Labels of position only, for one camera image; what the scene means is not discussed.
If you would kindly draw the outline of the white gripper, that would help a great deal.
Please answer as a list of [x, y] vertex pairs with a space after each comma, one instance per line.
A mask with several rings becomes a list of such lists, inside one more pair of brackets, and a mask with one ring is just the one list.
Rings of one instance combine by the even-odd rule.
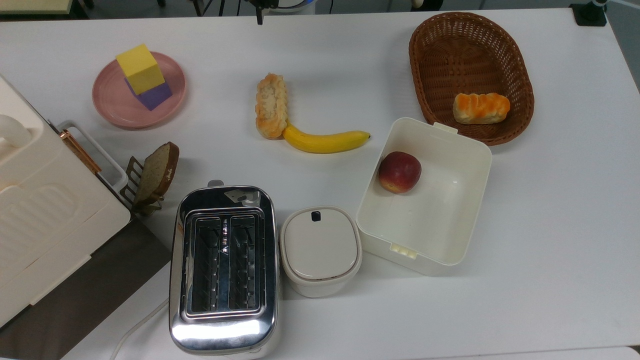
[[277, 9], [279, 0], [253, 0], [253, 6], [256, 7], [256, 20], [258, 25], [263, 25], [264, 9]]

